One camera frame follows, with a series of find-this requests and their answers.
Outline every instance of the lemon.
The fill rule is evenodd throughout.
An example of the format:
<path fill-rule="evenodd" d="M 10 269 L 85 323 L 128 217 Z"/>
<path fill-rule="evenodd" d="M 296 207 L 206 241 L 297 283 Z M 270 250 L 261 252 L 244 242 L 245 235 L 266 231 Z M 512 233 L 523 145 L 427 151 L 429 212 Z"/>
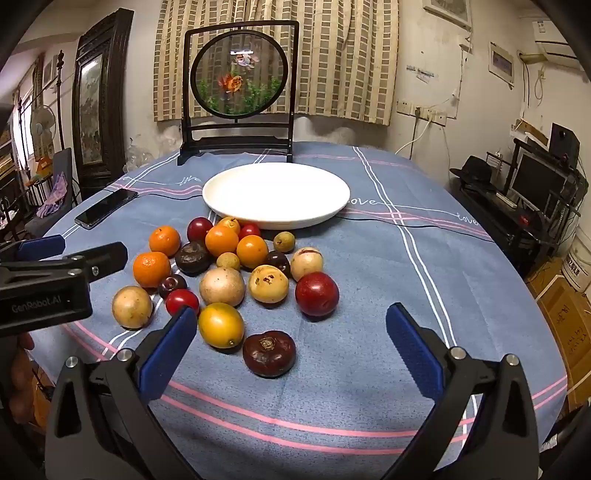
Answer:
<path fill-rule="evenodd" d="M 232 348 L 242 342 L 244 321 L 234 307 L 212 303 L 199 314 L 199 333 L 215 348 Z"/>

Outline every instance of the red object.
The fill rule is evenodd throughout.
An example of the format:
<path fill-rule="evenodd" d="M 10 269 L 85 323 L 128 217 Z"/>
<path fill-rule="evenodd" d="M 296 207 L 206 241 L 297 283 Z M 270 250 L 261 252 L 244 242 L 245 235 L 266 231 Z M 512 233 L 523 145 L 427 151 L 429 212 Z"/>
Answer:
<path fill-rule="evenodd" d="M 164 304 L 171 315 L 177 313 L 184 305 L 195 310 L 195 315 L 199 313 L 199 299 L 190 290 L 180 289 L 170 292 Z"/>
<path fill-rule="evenodd" d="M 238 238 L 240 240 L 242 240 L 244 237 L 246 237 L 248 235 L 261 236 L 261 231 L 259 230 L 259 227 L 257 227 L 254 223 L 247 223 L 240 230 L 240 233 L 238 234 Z"/>
<path fill-rule="evenodd" d="M 244 340 L 242 357 L 248 369 L 265 378 L 283 375 L 296 362 L 296 343 L 289 335 L 271 330 Z"/>
<path fill-rule="evenodd" d="M 328 315 L 339 302 L 339 288 L 324 272 L 304 275 L 295 287 L 295 300 L 300 310 L 307 315 Z"/>
<path fill-rule="evenodd" d="M 191 223 L 187 227 L 187 239 L 190 242 L 205 240 L 205 236 L 210 229 L 213 228 L 213 224 L 205 217 L 197 217 L 191 220 Z"/>

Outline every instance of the computer monitor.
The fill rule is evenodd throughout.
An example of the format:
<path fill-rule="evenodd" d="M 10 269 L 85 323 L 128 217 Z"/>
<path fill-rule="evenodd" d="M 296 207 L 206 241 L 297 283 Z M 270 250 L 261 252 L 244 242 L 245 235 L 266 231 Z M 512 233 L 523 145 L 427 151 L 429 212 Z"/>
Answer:
<path fill-rule="evenodd" d="M 556 198 L 550 191 L 560 194 L 566 175 L 534 156 L 522 154 L 511 189 L 527 206 L 550 216 L 556 206 Z"/>

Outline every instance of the tangerine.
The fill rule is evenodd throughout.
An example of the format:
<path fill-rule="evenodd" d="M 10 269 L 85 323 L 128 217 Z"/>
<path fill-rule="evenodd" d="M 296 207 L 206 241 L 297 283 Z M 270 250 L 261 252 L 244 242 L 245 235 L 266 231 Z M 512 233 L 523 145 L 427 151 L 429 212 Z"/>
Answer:
<path fill-rule="evenodd" d="M 170 274 L 170 262 L 162 252 L 146 252 L 135 257 L 134 278 L 140 287 L 156 288 Z"/>
<path fill-rule="evenodd" d="M 149 245 L 152 252 L 162 252 L 167 257 L 173 257 L 181 247 L 181 236 L 169 225 L 159 226 L 150 235 Z"/>
<path fill-rule="evenodd" d="M 227 226 L 236 232 L 236 234 L 240 233 L 240 222 L 238 222 L 237 218 L 234 217 L 224 217 L 218 223 L 221 226 Z"/>
<path fill-rule="evenodd" d="M 269 253 L 267 243 L 258 235 L 247 235 L 238 243 L 236 254 L 246 268 L 262 265 Z"/>
<path fill-rule="evenodd" d="M 238 234 L 230 227 L 216 225 L 205 236 L 205 246 L 214 257 L 226 252 L 235 252 Z"/>

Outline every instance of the smartphone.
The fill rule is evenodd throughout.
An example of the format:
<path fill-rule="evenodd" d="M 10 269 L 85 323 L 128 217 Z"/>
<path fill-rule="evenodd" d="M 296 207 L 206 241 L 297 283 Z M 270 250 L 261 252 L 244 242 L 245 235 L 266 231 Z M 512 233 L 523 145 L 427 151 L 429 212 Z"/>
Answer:
<path fill-rule="evenodd" d="M 78 215 L 74 221 L 87 230 L 93 229 L 111 213 L 122 207 L 126 203 L 132 201 L 138 196 L 138 192 L 131 190 L 119 189 L 111 193 L 109 196 L 103 198 L 99 203 L 95 203 L 85 212 Z"/>

